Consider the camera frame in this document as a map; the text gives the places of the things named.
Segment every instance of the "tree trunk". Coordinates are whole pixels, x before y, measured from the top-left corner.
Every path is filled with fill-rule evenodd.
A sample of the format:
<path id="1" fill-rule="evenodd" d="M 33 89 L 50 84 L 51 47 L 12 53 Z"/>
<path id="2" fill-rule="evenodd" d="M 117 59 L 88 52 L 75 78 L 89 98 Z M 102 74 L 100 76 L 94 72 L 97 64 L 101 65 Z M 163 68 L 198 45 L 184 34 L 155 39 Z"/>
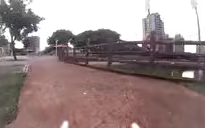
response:
<path id="1" fill-rule="evenodd" d="M 15 43 L 14 43 L 14 41 L 11 42 L 11 49 L 12 49 L 12 53 L 13 53 L 13 58 L 14 58 L 14 60 L 17 60 L 17 57 L 16 57 L 16 49 L 15 49 Z"/>
<path id="2" fill-rule="evenodd" d="M 11 38 L 11 49 L 12 49 L 13 58 L 14 60 L 17 60 L 16 48 L 15 48 L 15 36 L 13 36 L 11 29 L 9 29 L 9 32 L 10 32 L 10 38 Z"/>

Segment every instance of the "grass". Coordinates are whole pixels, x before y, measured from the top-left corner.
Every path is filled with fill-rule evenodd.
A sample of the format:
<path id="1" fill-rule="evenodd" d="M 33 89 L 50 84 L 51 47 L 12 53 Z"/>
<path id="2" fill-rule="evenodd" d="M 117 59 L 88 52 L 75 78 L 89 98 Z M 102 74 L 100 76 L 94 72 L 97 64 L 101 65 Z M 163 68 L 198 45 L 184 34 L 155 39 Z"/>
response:
<path id="1" fill-rule="evenodd" d="M 16 118 L 24 79 L 22 73 L 0 75 L 0 128 L 4 128 Z"/>

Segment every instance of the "tall building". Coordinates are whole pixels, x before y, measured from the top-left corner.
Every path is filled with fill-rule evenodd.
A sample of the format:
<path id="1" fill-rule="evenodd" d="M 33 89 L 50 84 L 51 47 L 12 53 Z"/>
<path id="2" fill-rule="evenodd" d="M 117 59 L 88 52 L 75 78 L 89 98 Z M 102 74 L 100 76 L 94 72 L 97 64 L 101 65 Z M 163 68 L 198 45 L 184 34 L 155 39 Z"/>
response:
<path id="1" fill-rule="evenodd" d="M 184 41 L 184 37 L 181 34 L 175 35 L 175 41 Z M 184 52 L 184 45 L 173 45 L 173 52 L 182 53 Z"/>
<path id="2" fill-rule="evenodd" d="M 29 51 L 38 53 L 40 51 L 40 37 L 38 36 L 27 37 L 24 40 L 24 47 Z"/>
<path id="3" fill-rule="evenodd" d="M 142 20 L 143 23 L 143 39 L 147 39 L 152 31 L 155 32 L 156 40 L 163 40 L 165 37 L 164 23 L 159 13 L 149 14 Z"/>

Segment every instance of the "skyscraper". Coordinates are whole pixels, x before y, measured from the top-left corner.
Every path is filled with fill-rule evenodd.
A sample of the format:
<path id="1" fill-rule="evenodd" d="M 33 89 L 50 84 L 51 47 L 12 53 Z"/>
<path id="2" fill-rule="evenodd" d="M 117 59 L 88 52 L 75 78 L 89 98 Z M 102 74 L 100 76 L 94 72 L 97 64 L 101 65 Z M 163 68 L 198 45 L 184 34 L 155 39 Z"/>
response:
<path id="1" fill-rule="evenodd" d="M 164 23 L 159 13 L 149 14 L 142 20 L 143 23 L 143 40 L 147 39 L 152 31 L 155 32 L 156 40 L 162 40 L 165 37 Z"/>

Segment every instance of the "red brick path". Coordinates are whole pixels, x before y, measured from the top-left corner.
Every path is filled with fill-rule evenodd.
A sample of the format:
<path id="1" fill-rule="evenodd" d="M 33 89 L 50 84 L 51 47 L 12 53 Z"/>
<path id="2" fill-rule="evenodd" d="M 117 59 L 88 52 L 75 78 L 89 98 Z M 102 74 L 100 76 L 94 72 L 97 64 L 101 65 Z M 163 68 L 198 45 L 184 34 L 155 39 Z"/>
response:
<path id="1" fill-rule="evenodd" d="M 11 128 L 205 128 L 205 96 L 175 83 L 32 61 Z"/>

